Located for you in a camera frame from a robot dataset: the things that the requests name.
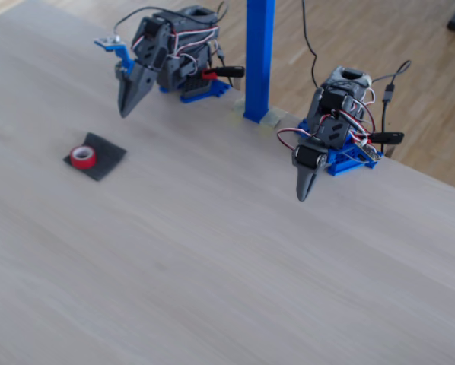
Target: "black square pad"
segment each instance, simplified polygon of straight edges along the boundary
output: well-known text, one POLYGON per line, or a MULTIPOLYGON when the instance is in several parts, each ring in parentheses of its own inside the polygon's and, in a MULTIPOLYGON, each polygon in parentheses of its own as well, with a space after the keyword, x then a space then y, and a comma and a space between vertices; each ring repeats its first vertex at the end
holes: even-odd
MULTIPOLYGON (((96 181, 103 179, 105 175, 111 172, 126 154, 125 149, 112 144, 94 133, 88 133, 82 145, 92 147, 96 151, 97 161, 92 168, 79 171, 96 181)), ((72 166, 69 155, 63 160, 72 166)))

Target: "electrical wire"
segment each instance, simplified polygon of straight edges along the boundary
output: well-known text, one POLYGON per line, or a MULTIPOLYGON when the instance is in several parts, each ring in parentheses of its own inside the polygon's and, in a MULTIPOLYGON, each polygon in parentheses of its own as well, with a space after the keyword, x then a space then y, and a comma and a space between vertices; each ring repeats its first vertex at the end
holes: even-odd
POLYGON ((349 160, 353 160, 353 161, 356 161, 359 163, 367 163, 367 161, 356 160, 355 158, 349 156, 348 154, 343 154, 343 155, 346 156, 349 160))
MULTIPOLYGON (((224 62, 224 57, 223 57, 223 58, 219 58, 219 59, 221 60, 222 67, 226 67, 226 62, 224 62)), ((228 77, 227 79, 229 80, 229 85, 230 85, 231 87, 234 87, 234 86, 233 86, 233 81, 231 80, 231 78, 228 77)))
POLYGON ((319 133, 320 127, 322 127, 322 123, 324 123, 324 120, 326 120, 330 116, 331 116, 331 114, 326 114, 320 118, 319 127, 317 128, 316 132, 313 134, 314 137, 317 135, 317 133, 319 133))
POLYGON ((140 37, 133 43, 133 45, 131 46, 131 49, 134 50, 134 49, 136 48, 136 46, 143 40, 143 38, 144 38, 143 36, 140 36, 140 37))
POLYGON ((371 87, 369 87, 364 92, 363 104, 367 106, 367 105, 375 104, 376 102, 377 102, 377 95, 375 94, 374 90, 371 87), (364 100, 366 99, 366 93, 368 92, 368 90, 371 92, 371 95, 373 96, 373 100, 365 103, 364 100))
POLYGON ((280 137, 280 134, 281 133, 284 133, 284 132, 300 132, 304 135, 306 135, 307 137, 311 138, 313 136, 315 136, 316 133, 314 133, 313 135, 311 135, 310 133, 304 131, 303 129, 300 129, 300 128, 282 128, 282 129, 279 129, 277 132, 276 132, 276 136, 278 137, 278 140, 285 146, 285 147, 288 147, 290 148, 292 151, 295 151, 295 147, 291 146, 290 144, 288 144, 287 142, 285 142, 282 137, 280 137))
POLYGON ((361 122, 361 123, 371 124, 371 122, 370 122, 369 120, 366 120, 366 119, 359 119, 359 118, 356 118, 356 120, 358 120, 358 121, 361 122))
POLYGON ((388 74, 388 75, 380 76, 379 78, 375 78, 373 80, 373 82, 376 82, 376 81, 379 81, 379 80, 384 80, 385 78, 392 78, 391 84, 393 84, 393 82, 395 82, 396 76, 401 75, 403 72, 407 71, 411 64, 412 64, 412 61, 407 59, 404 63, 401 64, 399 69, 394 74, 388 74))
POLYGON ((355 136, 355 134, 349 130, 349 134, 352 136, 352 138, 355 140, 355 141, 358 141, 360 142, 360 145, 363 147, 365 146, 366 144, 368 146, 370 146, 370 148, 372 148, 375 153, 377 152, 377 149, 371 145, 371 141, 369 140, 369 137, 370 137, 370 132, 354 117, 352 116, 351 114, 347 113, 346 111, 344 110, 340 110, 339 111, 341 114, 347 116, 348 118, 350 118, 350 120, 352 120, 354 122, 354 124, 356 124, 356 126, 358 127, 358 129, 360 129, 360 132, 361 134, 363 135, 363 139, 361 140, 359 137, 355 136))
POLYGON ((218 49, 219 49, 219 42, 218 42, 218 40, 214 40, 214 52, 212 53, 212 55, 215 55, 218 52, 218 49))
MULTIPOLYGON (((207 33, 207 32, 212 32, 215 35, 215 31, 217 29, 219 29, 218 26, 215 26, 215 27, 212 27, 212 28, 208 28, 208 29, 201 29, 201 30, 186 30, 184 32, 179 32, 179 33, 175 32, 175 30, 172 30, 172 34, 170 36, 175 38, 175 40, 173 42, 173 53, 172 53, 172 55, 173 56, 177 56, 177 53, 180 51, 178 49, 178 45, 179 45, 179 38, 181 36, 190 35, 190 34, 207 33)), ((199 43, 199 42, 186 44, 185 46, 183 46, 183 48, 188 48, 188 47, 194 46, 195 43, 199 43)))
POLYGON ((180 53, 180 51, 183 51, 184 49, 186 48, 189 48, 189 47, 192 47, 192 46, 198 46, 199 44, 204 44, 205 42, 207 42, 208 40, 210 40, 213 36, 215 36, 215 30, 213 30, 211 32, 211 34, 209 34, 206 38, 204 38, 203 40, 199 40, 197 42, 192 42, 192 43, 189 43, 189 44, 186 44, 185 46, 181 46, 179 49, 177 50, 173 50, 173 55, 176 56, 178 53, 180 53))
POLYGON ((158 7, 158 6, 144 6, 142 8, 138 8, 134 11, 132 11, 131 13, 129 13, 128 15, 126 15, 123 19, 121 19, 120 21, 118 21, 115 25, 114 25, 114 28, 113 28, 113 32, 115 35, 117 35, 117 29, 118 29, 118 26, 121 24, 121 23, 124 23, 125 21, 127 21, 128 19, 130 19, 130 17, 132 17, 133 15, 139 13, 140 11, 145 11, 145 10, 159 10, 159 11, 164 11, 165 13, 169 13, 169 14, 174 14, 178 17, 184 17, 185 19, 189 19, 190 21, 193 21, 197 24, 204 24, 204 25, 214 25, 214 24, 217 24, 219 23, 220 21, 222 21, 222 19, 226 16, 226 14, 228 13, 229 11, 229 1, 222 1, 219 6, 218 6, 218 15, 219 15, 219 11, 222 9, 222 6, 225 6, 225 10, 224 10, 224 13, 222 13, 222 15, 220 17, 218 17, 218 19, 216 21, 200 21, 199 19, 195 19, 194 17, 191 17, 190 15, 188 14, 183 14, 183 13, 180 13, 178 11, 172 11, 172 10, 168 10, 166 8, 161 8, 161 7, 158 7))
POLYGON ((355 100, 355 103, 362 106, 363 108, 366 109, 366 112, 367 114, 370 116, 370 120, 371 120, 371 125, 373 126, 373 131, 372 133, 375 133, 375 131, 377 130, 377 127, 376 127, 376 124, 374 123, 374 118, 373 118, 373 114, 371 114, 370 110, 368 109, 368 107, 366 105, 364 105, 364 103, 360 102, 360 101, 357 101, 355 100))
POLYGON ((179 57, 182 57, 182 56, 183 56, 183 57, 187 57, 188 59, 192 59, 192 61, 194 62, 194 66, 196 67, 196 69, 195 69, 194 71, 190 72, 189 75, 195 75, 195 74, 197 73, 197 71, 199 70, 199 67, 198 67, 198 65, 197 65, 197 60, 196 60, 193 56, 191 56, 191 55, 189 55, 189 54, 187 54, 187 53, 180 53, 180 54, 179 54, 179 57))
MULTIPOLYGON (((388 103, 391 101, 391 98, 393 96, 393 91, 394 91, 394 87, 395 87, 394 86, 394 82, 395 82, 396 76, 401 75, 403 72, 407 71, 411 64, 412 64, 412 61, 407 59, 404 63, 402 63, 400 65, 400 67, 398 67, 398 70, 396 70, 396 72, 394 74, 387 75, 387 76, 392 78, 392 81, 387 85, 387 87, 390 87, 392 90, 391 90, 390 98, 388 100, 383 99, 383 112, 381 113, 381 132, 382 133, 385 132, 385 122, 386 122, 386 118, 387 118, 387 107, 388 107, 388 103)), ((377 78, 377 79, 374 80, 374 82, 378 81, 378 80, 383 80, 384 78, 388 78, 387 76, 382 76, 381 78, 377 78)), ((382 143, 380 149, 381 149, 381 153, 385 154, 385 144, 382 143)))
POLYGON ((356 114, 359 114, 359 112, 361 112, 361 109, 363 109, 363 106, 361 106, 361 103, 358 103, 356 100, 353 100, 353 103, 352 105, 358 105, 358 110, 356 110, 356 114))
POLYGON ((373 146, 373 145, 371 144, 371 141, 369 141, 369 142, 367 143, 367 146, 368 146, 369 148, 371 148, 371 149, 374 151, 375 154, 378 154, 378 150, 375 148, 375 146, 373 146))
POLYGON ((310 53, 313 54, 313 62, 312 62, 312 81, 313 81, 313 84, 315 85, 316 89, 319 88, 317 86, 317 81, 316 81, 316 77, 315 77, 315 74, 314 74, 314 70, 316 68, 316 61, 317 61, 317 54, 315 53, 315 51, 312 49, 312 46, 310 44, 310 41, 309 41, 309 36, 307 35, 307 20, 305 18, 305 0, 302 0, 302 17, 304 19, 304 36, 305 36, 305 42, 307 43, 307 45, 309 46, 309 50, 310 50, 310 53))

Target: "blue pole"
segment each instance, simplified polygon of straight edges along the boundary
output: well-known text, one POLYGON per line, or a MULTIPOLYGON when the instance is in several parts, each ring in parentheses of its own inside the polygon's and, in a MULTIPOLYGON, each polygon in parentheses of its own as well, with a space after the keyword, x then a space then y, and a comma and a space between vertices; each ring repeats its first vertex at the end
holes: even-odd
POLYGON ((268 112, 275 0, 247 0, 246 109, 259 123, 268 112))

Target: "roll of tape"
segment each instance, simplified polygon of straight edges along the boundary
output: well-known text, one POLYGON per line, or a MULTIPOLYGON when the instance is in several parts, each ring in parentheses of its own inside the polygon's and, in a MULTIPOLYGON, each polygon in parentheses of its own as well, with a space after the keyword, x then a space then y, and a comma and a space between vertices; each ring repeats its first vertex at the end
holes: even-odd
POLYGON ((70 151, 70 161, 77 170, 87 170, 96 164, 96 151, 89 146, 78 146, 70 151))

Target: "black clamp handle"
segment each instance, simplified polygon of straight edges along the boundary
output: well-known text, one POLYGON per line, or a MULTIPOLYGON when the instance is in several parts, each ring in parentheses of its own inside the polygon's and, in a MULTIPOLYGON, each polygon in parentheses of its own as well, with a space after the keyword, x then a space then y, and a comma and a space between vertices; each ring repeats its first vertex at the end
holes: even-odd
POLYGON ((221 78, 243 78, 245 69, 243 66, 226 66, 210 68, 203 71, 204 75, 216 74, 221 78))
POLYGON ((402 132, 381 132, 370 135, 371 143, 400 144, 405 135, 402 132))

